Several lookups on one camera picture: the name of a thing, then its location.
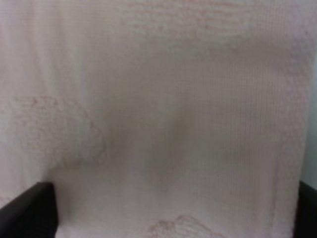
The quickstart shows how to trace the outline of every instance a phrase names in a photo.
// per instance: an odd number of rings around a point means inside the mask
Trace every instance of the raised embroidered pattern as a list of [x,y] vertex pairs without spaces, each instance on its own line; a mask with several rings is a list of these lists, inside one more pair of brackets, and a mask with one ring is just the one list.
[[179,216],[175,221],[159,221],[150,227],[147,238],[226,238],[214,233],[192,216]]

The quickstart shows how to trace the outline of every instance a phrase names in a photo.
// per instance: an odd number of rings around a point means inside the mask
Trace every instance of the knit fabric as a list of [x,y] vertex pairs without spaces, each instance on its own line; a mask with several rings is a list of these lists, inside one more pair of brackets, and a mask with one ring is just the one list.
[[0,0],[0,206],[57,238],[291,238],[315,0]]

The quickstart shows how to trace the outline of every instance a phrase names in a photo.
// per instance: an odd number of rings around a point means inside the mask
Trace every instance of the textured pattern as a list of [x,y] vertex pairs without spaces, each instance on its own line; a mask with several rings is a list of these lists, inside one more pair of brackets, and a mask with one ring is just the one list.
[[253,0],[120,2],[122,23],[133,32],[224,44],[248,35]]
[[50,97],[20,97],[0,108],[0,135],[46,169],[95,162],[105,146],[77,104]]
[[149,229],[148,238],[225,238],[191,216],[180,216],[173,222],[160,221]]

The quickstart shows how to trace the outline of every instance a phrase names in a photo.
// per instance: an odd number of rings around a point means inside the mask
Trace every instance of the white wall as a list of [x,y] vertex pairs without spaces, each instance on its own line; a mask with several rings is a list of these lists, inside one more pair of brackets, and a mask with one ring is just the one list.
[[315,64],[314,92],[311,100],[302,181],[317,189],[317,63]]

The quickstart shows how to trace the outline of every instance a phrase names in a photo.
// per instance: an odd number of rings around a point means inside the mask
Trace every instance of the pink fabric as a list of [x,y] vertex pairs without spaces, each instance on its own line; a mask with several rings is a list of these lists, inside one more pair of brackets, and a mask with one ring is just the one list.
[[314,0],[0,0],[0,203],[57,238],[291,238]]

